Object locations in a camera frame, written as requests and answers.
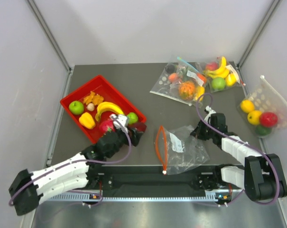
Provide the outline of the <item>dark red plum toy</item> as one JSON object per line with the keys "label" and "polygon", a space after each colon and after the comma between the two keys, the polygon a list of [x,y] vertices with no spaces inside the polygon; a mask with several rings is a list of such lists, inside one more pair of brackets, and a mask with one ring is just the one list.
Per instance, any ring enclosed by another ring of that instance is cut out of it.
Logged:
{"label": "dark red plum toy", "polygon": [[147,126],[144,123],[142,123],[142,122],[134,123],[132,125],[132,127],[136,128],[137,131],[143,132],[143,133],[146,131],[146,128],[147,128]]}

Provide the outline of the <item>zip bag with red zipper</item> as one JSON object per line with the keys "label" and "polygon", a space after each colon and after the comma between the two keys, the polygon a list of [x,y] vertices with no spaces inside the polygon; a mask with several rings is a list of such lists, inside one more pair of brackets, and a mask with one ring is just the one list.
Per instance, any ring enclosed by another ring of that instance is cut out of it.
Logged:
{"label": "zip bag with red zipper", "polygon": [[167,130],[160,126],[155,138],[156,155],[162,165],[163,175],[176,175],[197,168],[210,157],[202,141],[190,133],[191,125]]}

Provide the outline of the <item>yellow star fruit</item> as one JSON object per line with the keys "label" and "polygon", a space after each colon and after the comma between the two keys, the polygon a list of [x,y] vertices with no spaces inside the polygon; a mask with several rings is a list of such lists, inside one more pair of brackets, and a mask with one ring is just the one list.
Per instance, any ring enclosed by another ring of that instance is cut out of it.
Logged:
{"label": "yellow star fruit", "polygon": [[88,113],[88,112],[83,113],[83,114],[79,117],[78,120],[79,120],[79,123],[80,123],[83,127],[87,128],[87,129],[90,129],[90,130],[91,130],[91,129],[93,129],[93,128],[96,126],[95,121],[94,121],[92,115],[91,115],[90,113]]}

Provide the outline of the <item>beige garlic toy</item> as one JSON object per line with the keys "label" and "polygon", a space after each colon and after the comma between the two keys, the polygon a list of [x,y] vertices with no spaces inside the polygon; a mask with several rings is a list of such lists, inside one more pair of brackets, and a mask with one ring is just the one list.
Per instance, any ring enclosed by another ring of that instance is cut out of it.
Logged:
{"label": "beige garlic toy", "polygon": [[88,111],[93,112],[95,109],[95,106],[93,103],[89,103],[86,108]]}

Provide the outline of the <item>orange mandarin cluster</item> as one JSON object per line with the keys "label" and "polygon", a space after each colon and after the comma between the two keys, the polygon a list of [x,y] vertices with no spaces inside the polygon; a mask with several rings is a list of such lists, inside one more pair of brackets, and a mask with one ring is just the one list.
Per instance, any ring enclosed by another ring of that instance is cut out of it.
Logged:
{"label": "orange mandarin cluster", "polygon": [[89,103],[92,103],[93,105],[99,105],[103,101],[103,96],[91,91],[90,94],[83,99],[83,104],[88,105]]}

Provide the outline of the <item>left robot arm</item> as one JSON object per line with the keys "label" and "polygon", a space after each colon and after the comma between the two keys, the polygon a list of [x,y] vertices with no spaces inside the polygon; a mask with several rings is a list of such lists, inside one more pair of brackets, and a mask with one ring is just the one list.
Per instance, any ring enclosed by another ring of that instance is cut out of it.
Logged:
{"label": "left robot arm", "polygon": [[133,124],[126,129],[116,129],[104,134],[95,144],[75,156],[39,171],[21,170],[9,187],[9,206],[18,216],[35,210],[40,204],[58,194],[75,189],[95,188],[98,172],[104,164],[117,164],[125,158],[107,161],[127,145],[137,146],[146,126]]}

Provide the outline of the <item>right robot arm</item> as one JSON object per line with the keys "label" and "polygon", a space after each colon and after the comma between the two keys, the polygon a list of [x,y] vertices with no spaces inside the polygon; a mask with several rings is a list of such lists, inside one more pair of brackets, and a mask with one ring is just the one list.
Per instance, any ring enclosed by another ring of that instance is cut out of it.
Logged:
{"label": "right robot arm", "polygon": [[255,202],[270,203],[287,196],[280,158],[276,154],[263,154],[228,131],[224,114],[209,113],[190,135],[202,141],[212,140],[213,144],[242,164],[243,168],[228,164],[218,166],[213,175],[216,187],[224,188],[231,183],[243,189]]}

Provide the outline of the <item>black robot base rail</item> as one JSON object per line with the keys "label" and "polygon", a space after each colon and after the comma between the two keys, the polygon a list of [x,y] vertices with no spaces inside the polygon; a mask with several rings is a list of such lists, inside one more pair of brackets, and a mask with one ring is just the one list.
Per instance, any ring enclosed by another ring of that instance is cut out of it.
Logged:
{"label": "black robot base rail", "polygon": [[87,190],[105,197],[190,197],[206,191],[235,193],[233,184],[217,183],[215,165],[202,165],[176,175],[163,175],[161,166],[110,166],[88,172]]}

